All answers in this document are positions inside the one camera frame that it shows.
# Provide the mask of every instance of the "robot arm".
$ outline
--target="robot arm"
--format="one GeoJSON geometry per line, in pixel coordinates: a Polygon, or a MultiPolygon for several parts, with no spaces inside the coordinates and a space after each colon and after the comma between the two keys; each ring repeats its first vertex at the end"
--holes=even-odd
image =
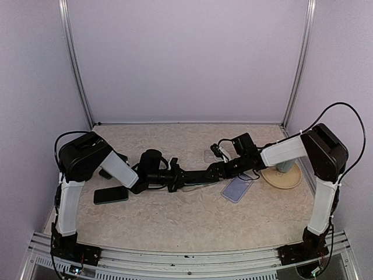
{"type": "MultiPolygon", "coordinates": [[[[76,261],[89,252],[100,249],[77,244],[76,212],[80,192],[85,181],[90,180],[93,172],[102,167],[108,174],[118,179],[134,194],[149,189],[149,184],[167,186],[175,192],[187,185],[209,184],[221,179],[230,179],[248,170],[262,170],[288,160],[308,156],[316,175],[316,194],[314,210],[303,234],[303,242],[279,248],[283,264],[317,258],[325,248],[325,236],[329,229],[329,219],[336,206],[337,181],[344,172],[348,152],[338,138],[324,125],[318,124],[311,130],[278,143],[258,148],[248,133],[230,140],[239,157],[224,162],[212,163],[206,170],[185,171],[172,158],[168,168],[160,169],[161,162],[167,162],[161,152],[147,150],[141,155],[136,171],[132,170],[121,155],[94,132],[87,133],[66,145],[59,151],[60,195],[56,205],[59,219],[52,234],[55,256],[76,261]]],[[[223,157],[222,149],[214,144],[211,147],[216,156],[223,157]]],[[[97,265],[98,260],[85,262],[97,265]]]]}
{"type": "MultiPolygon", "coordinates": [[[[304,230],[303,242],[279,248],[283,265],[327,255],[325,236],[330,227],[330,217],[338,200],[338,180],[345,170],[348,158],[346,147],[324,124],[287,138],[278,143],[257,148],[249,134],[242,134],[230,140],[239,157],[227,162],[212,163],[207,170],[185,171],[177,164],[177,158],[170,162],[170,168],[159,170],[161,153],[147,150],[138,164],[139,180],[131,188],[138,194],[149,188],[149,184],[166,185],[169,192],[177,191],[189,184],[208,184],[221,179],[234,178],[248,170],[262,170],[288,160],[307,156],[316,176],[316,194],[312,216],[304,230]]],[[[212,145],[216,156],[219,145],[212,145]]]]}
{"type": "Polygon", "coordinates": [[[131,188],[138,175],[125,162],[126,158],[94,132],[67,143],[59,150],[59,187],[55,197],[58,219],[52,224],[52,254],[66,260],[97,265],[101,249],[77,243],[76,213],[85,181],[101,167],[131,188]]]}

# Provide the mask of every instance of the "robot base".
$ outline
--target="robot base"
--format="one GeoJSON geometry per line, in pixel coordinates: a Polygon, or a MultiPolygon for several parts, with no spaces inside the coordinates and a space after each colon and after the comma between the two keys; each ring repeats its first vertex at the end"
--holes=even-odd
{"type": "Polygon", "coordinates": [[[314,260],[321,257],[321,254],[329,254],[329,250],[325,242],[323,246],[320,246],[319,250],[308,252],[308,254],[305,254],[303,242],[292,245],[285,245],[280,247],[278,250],[281,265],[295,264],[302,261],[314,260]]]}
{"type": "Polygon", "coordinates": [[[77,233],[66,237],[55,233],[51,250],[52,255],[64,260],[96,267],[100,259],[101,248],[79,244],[76,242],[77,238],[77,233]]]}

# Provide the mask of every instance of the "enclosure wall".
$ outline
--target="enclosure wall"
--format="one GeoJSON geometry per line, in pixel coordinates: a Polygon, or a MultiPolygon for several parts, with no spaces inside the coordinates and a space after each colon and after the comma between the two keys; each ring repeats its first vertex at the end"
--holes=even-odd
{"type": "MultiPolygon", "coordinates": [[[[318,0],[304,76],[288,130],[309,126],[336,101],[351,103],[367,128],[367,151],[345,178],[335,214],[357,258],[363,279],[372,278],[373,256],[373,2],[318,0]]],[[[322,119],[350,152],[348,165],[361,150],[358,120],[347,108],[333,108],[322,119]]]]}
{"type": "Polygon", "coordinates": [[[308,1],[69,1],[96,122],[280,123],[308,1]]]}
{"type": "Polygon", "coordinates": [[[87,125],[58,2],[2,1],[0,38],[0,278],[15,279],[52,207],[54,140],[87,125]]]}

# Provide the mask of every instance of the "speckled beige tabletop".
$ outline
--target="speckled beige tabletop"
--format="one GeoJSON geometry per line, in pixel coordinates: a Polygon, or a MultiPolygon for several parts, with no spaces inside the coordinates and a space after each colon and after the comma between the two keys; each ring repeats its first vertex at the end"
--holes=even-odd
{"type": "MultiPolygon", "coordinates": [[[[94,131],[127,155],[131,166],[145,150],[154,148],[166,159],[179,158],[185,170],[207,168],[204,151],[222,138],[249,132],[258,146],[283,138],[276,125],[115,125],[95,127],[94,131]]],[[[223,146],[235,156],[230,143],[223,146]]],[[[96,170],[80,197],[78,241],[123,249],[192,252],[252,249],[301,240],[314,200],[304,179],[294,189],[279,190],[261,178],[237,204],[220,194],[228,183],[221,181],[186,193],[130,193],[125,202],[94,205],[95,190],[119,185],[116,179],[101,178],[96,170]]]]}

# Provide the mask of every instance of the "wire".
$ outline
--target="wire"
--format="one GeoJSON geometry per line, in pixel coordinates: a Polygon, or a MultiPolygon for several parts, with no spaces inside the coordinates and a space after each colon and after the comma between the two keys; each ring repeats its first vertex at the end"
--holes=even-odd
{"type": "MultiPolygon", "coordinates": [[[[325,108],[324,110],[323,110],[323,112],[321,112],[321,114],[318,116],[318,118],[308,127],[308,128],[306,128],[305,130],[303,130],[302,131],[302,133],[303,132],[306,132],[306,131],[309,131],[312,127],[314,127],[315,126],[315,124],[321,119],[321,117],[330,109],[330,108],[332,108],[332,107],[334,107],[334,106],[337,106],[337,105],[344,105],[344,106],[347,106],[348,108],[350,108],[351,110],[353,110],[354,111],[354,113],[355,113],[355,115],[357,116],[357,118],[358,118],[358,120],[359,120],[359,122],[360,122],[360,125],[361,125],[361,128],[363,129],[363,134],[364,134],[364,149],[365,149],[365,127],[364,127],[364,124],[363,124],[363,121],[362,121],[362,119],[361,119],[361,117],[360,117],[360,115],[358,114],[358,112],[356,111],[356,109],[353,107],[353,106],[351,106],[350,104],[348,104],[348,103],[346,103],[346,102],[335,102],[335,103],[333,103],[333,104],[331,104],[331,105],[329,105],[329,106],[327,106],[327,108],[325,108]]],[[[284,142],[284,141],[286,141],[286,140],[289,140],[289,139],[292,139],[292,138],[294,138],[294,137],[297,137],[297,136],[299,136],[299,135],[301,135],[301,133],[300,132],[298,132],[298,133],[296,133],[296,134],[294,134],[294,135],[292,135],[292,136],[289,136],[289,137],[287,137],[287,138],[284,138],[284,139],[282,139],[282,140],[280,140],[280,141],[278,141],[278,142],[274,142],[274,143],[268,143],[268,144],[266,144],[263,148],[267,148],[267,147],[269,147],[269,146],[272,146],[272,145],[274,145],[274,144],[278,144],[278,143],[282,143],[282,142],[284,142]]]]}
{"type": "Polygon", "coordinates": [[[227,141],[227,142],[233,142],[232,139],[223,138],[223,139],[219,140],[219,142],[217,143],[217,146],[219,147],[220,144],[221,144],[222,142],[224,142],[224,141],[227,141]]]}
{"type": "Polygon", "coordinates": [[[58,221],[58,210],[57,210],[56,206],[55,206],[55,209],[56,209],[56,218],[54,219],[54,225],[52,225],[52,235],[51,235],[51,258],[52,258],[53,269],[56,272],[56,275],[57,275],[58,279],[59,280],[65,280],[65,277],[62,277],[61,273],[57,270],[56,263],[54,262],[53,252],[52,252],[52,249],[53,249],[53,233],[54,233],[53,228],[55,226],[57,226],[57,221],[58,221]]]}
{"type": "Polygon", "coordinates": [[[161,189],[166,188],[166,187],[167,187],[167,185],[163,185],[163,186],[161,186],[161,187],[148,188],[148,190],[149,190],[149,191],[156,191],[156,190],[161,190],[161,189]]]}
{"type": "Polygon", "coordinates": [[[66,135],[70,135],[70,134],[79,134],[79,133],[83,133],[83,134],[89,134],[91,133],[90,131],[82,131],[82,130],[76,130],[76,131],[68,131],[68,132],[65,132],[65,133],[62,133],[59,137],[57,137],[56,141],[54,142],[54,159],[56,161],[56,164],[58,166],[58,168],[61,170],[60,166],[59,166],[59,162],[58,162],[58,157],[57,157],[57,144],[58,144],[58,141],[66,136],[66,135]]]}
{"type": "Polygon", "coordinates": [[[327,267],[329,266],[330,261],[332,260],[333,248],[334,248],[334,224],[331,222],[331,219],[330,219],[330,226],[332,228],[332,244],[330,247],[330,254],[329,254],[329,258],[328,258],[326,265],[322,268],[322,270],[318,274],[311,275],[309,277],[303,277],[303,276],[300,276],[300,277],[304,279],[316,279],[316,277],[319,277],[320,275],[322,275],[326,271],[327,267]]]}

